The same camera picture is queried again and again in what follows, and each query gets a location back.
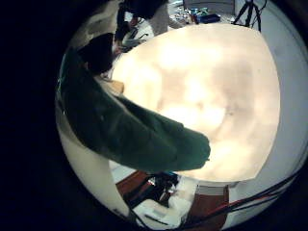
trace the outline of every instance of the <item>white object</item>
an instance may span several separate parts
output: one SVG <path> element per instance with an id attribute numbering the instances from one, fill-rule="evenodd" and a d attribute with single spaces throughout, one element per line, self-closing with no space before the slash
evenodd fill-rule
<path id="1" fill-rule="evenodd" d="M 80 181 L 110 211 L 128 217 L 129 208 L 117 191 L 109 160 L 84 147 L 78 141 L 66 116 L 57 106 L 56 118 L 64 152 Z"/>
<path id="2" fill-rule="evenodd" d="M 176 186 L 175 194 L 168 201 L 169 208 L 179 213 L 185 219 L 193 204 L 194 194 L 198 181 L 189 177 L 181 177 Z"/>
<path id="3" fill-rule="evenodd" d="M 80 49 L 91 39 L 116 31 L 116 15 L 120 0 L 111 0 L 102 4 L 90 18 L 88 18 L 70 41 L 70 45 Z"/>
<path id="4" fill-rule="evenodd" d="M 146 199 L 134 208 L 134 212 L 152 229 L 176 228 L 181 224 L 181 217 L 172 208 Z"/>

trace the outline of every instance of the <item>bright white surface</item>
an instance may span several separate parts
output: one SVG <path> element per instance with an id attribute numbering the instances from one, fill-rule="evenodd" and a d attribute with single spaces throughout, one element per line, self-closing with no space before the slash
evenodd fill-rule
<path id="1" fill-rule="evenodd" d="M 237 1 L 237 12 L 244 1 Z M 264 1 L 255 3 L 262 6 Z M 229 189 L 230 202 L 258 193 L 285 179 L 307 158 L 308 54 L 289 19 L 271 2 L 262 14 L 262 34 L 274 57 L 280 82 L 281 117 L 272 151 L 257 178 Z M 269 207 L 269 203 L 229 214 L 223 229 L 242 223 Z"/>
<path id="2" fill-rule="evenodd" d="M 232 182 L 254 178 L 279 121 L 279 83 L 262 36 L 229 24 L 189 26 L 125 54 L 113 78 L 129 99 L 207 136 L 210 161 L 180 174 Z"/>
<path id="3" fill-rule="evenodd" d="M 177 211 L 181 219 L 186 218 L 193 205 L 197 184 L 197 180 L 182 176 L 180 182 L 176 186 L 175 194 L 168 200 L 169 208 Z"/>
<path id="4" fill-rule="evenodd" d="M 167 208 L 151 199 L 146 199 L 140 203 L 134 208 L 134 212 L 149 228 L 154 230 L 177 228 L 181 224 L 181 216 L 176 210 Z"/>

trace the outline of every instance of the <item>brown surface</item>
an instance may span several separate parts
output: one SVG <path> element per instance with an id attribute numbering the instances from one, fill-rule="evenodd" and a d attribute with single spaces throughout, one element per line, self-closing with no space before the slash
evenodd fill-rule
<path id="1" fill-rule="evenodd" d="M 223 195 L 205 195 L 196 194 L 194 201 L 189 212 L 187 221 L 191 222 L 199 218 L 203 218 L 206 215 L 213 212 L 221 204 L 229 201 L 228 189 L 224 189 Z M 188 229 L 189 231 L 218 231 L 222 228 L 226 221 L 227 215 L 220 215 L 206 221 L 202 226 L 198 228 Z"/>
<path id="2" fill-rule="evenodd" d="M 107 84 L 117 93 L 124 92 L 124 84 L 117 80 L 112 80 L 111 82 L 107 82 Z"/>

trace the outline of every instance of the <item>wooden floor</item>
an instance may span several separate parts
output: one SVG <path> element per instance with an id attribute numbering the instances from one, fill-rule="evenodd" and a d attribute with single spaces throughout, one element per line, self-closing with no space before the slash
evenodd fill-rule
<path id="1" fill-rule="evenodd" d="M 142 171 L 136 171 L 131 174 L 129 177 L 118 182 L 116 184 L 119 193 L 124 196 L 126 193 L 135 189 L 145 178 L 146 174 Z M 148 185 L 144 185 L 141 188 L 143 192 Z M 227 203 L 229 201 L 228 189 L 223 189 L 222 195 L 208 195 L 208 194 L 199 194 L 197 193 L 194 197 L 191 210 L 188 214 L 187 221 L 195 221 L 197 219 L 203 218 L 215 210 L 218 206 Z M 223 224 L 226 221 L 227 215 L 220 215 L 215 218 L 211 218 L 206 221 L 202 226 L 194 229 L 188 229 L 189 231 L 218 231 L 222 228 Z"/>

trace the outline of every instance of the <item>tripod leg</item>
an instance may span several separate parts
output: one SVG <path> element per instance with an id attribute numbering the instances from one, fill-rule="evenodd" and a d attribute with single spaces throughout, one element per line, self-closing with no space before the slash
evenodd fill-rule
<path id="1" fill-rule="evenodd" d="M 259 9 L 256 5 L 254 6 L 254 9 L 255 9 L 256 14 L 257 14 L 258 30 L 259 30 L 259 32 L 261 32 L 261 15 L 260 15 Z"/>
<path id="2" fill-rule="evenodd" d="M 253 10 L 254 7 L 255 7 L 255 5 L 253 3 L 249 3 L 248 16 L 247 16 L 247 19 L 245 21 L 246 27 L 250 26 L 250 21 L 251 21 L 251 17 L 252 17 L 252 10 Z"/>
<path id="3" fill-rule="evenodd" d="M 242 17 L 242 15 L 244 14 L 245 10 L 248 8 L 248 4 L 245 3 L 244 6 L 241 8 L 239 15 L 237 16 L 237 18 L 234 20 L 234 22 L 232 24 L 236 24 L 240 18 Z"/>

